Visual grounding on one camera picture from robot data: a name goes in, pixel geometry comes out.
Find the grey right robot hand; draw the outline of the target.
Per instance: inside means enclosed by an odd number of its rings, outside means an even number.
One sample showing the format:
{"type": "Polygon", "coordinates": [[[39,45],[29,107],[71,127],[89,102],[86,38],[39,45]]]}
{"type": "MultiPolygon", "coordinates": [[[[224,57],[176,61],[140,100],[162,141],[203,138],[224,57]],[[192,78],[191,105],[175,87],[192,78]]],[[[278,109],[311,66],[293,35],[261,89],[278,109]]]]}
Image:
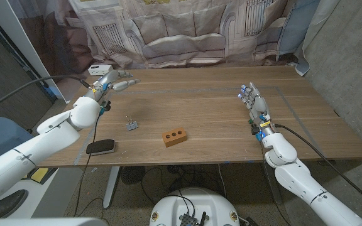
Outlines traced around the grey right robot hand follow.
{"type": "Polygon", "coordinates": [[[262,97],[253,82],[250,82],[248,86],[241,86],[238,98],[249,110],[251,133],[256,136],[257,140],[261,141],[266,136],[276,133],[265,98],[262,97]]]}

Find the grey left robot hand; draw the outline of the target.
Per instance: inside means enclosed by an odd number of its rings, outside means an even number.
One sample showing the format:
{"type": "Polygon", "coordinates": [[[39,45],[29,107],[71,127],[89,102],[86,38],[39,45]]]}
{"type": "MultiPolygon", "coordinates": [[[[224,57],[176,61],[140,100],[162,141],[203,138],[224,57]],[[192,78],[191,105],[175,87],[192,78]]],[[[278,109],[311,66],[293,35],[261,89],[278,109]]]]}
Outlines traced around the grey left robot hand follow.
{"type": "Polygon", "coordinates": [[[95,81],[85,96],[94,99],[96,102],[100,102],[110,90],[120,92],[129,86],[140,83],[140,79],[125,80],[116,83],[116,81],[120,78],[132,77],[133,75],[127,71],[113,70],[103,75],[99,80],[95,81]]]}

